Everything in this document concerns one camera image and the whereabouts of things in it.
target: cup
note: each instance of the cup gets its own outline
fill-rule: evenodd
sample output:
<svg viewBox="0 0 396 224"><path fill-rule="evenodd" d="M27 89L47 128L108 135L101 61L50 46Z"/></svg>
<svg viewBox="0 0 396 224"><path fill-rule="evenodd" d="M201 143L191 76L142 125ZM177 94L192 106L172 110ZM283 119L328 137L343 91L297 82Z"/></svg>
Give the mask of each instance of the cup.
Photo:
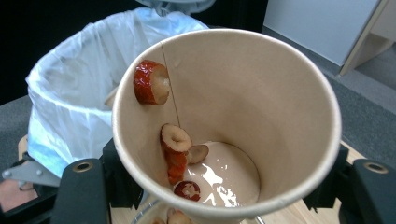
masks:
<svg viewBox="0 0 396 224"><path fill-rule="evenodd" d="M134 70L143 60L168 69L164 105L136 100ZM144 51L120 83L112 121L117 151L134 180L201 224L238 223L302 199L332 168L341 137L339 107L319 69L286 43L233 29L177 35ZM243 151L259 178L256 201L224 207L176 196L160 145L165 123L180 126L195 145Z"/></svg>

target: plastic bag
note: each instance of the plastic bag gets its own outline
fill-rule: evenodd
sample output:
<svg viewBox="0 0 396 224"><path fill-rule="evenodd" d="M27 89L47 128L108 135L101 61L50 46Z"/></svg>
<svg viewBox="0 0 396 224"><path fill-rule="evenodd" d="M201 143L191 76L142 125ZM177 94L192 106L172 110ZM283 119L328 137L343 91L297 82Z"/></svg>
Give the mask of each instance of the plastic bag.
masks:
<svg viewBox="0 0 396 224"><path fill-rule="evenodd" d="M86 158L99 158L112 138L104 104L129 64L167 37L207 29L180 12L160 17L151 8L118 13L87 25L38 61L29 76L33 102L28 152L57 176Z"/></svg>

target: liquid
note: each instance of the liquid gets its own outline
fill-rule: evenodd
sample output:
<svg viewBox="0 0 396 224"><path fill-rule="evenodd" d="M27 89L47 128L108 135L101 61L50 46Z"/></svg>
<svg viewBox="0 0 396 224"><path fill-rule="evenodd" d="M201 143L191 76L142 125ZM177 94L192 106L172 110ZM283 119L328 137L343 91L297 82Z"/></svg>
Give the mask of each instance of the liquid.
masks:
<svg viewBox="0 0 396 224"><path fill-rule="evenodd" d="M197 164L189 165L184 174L201 189L198 203L236 207L255 203L260 193L256 166L248 155L232 145L209 142L209 154Z"/></svg>

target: wooden table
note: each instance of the wooden table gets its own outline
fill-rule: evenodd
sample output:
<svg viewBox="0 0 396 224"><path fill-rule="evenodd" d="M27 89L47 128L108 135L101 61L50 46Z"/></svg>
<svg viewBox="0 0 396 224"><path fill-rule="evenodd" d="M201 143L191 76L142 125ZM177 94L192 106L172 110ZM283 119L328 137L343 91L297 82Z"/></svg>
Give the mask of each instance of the wooden table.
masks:
<svg viewBox="0 0 396 224"><path fill-rule="evenodd" d="M348 159L349 163L352 163L356 159L364 158L359 152L350 147L345 142L342 142L345 147L349 149ZM139 209L136 211L134 209L129 208L112 208L111 216L113 224L130 224L134 217L145 208L150 202L155 199L152 196L149 196L145 202L139 206ZM338 219L338 211L340 208L340 201L336 200L334 204L334 208L319 208L316 213L313 209L308 210L303 202L300 200L297 203L294 203L282 210L277 212L262 216L265 224L274 224L274 223L306 223L306 224L339 224Z"/></svg>

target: wall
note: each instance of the wall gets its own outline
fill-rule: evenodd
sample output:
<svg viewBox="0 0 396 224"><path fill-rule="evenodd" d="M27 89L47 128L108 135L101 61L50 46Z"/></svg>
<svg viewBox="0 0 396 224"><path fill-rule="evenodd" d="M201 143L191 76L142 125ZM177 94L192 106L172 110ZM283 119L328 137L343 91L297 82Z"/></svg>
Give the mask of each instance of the wall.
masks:
<svg viewBox="0 0 396 224"><path fill-rule="evenodd" d="M379 0L272 0L264 26L342 66Z"/></svg>

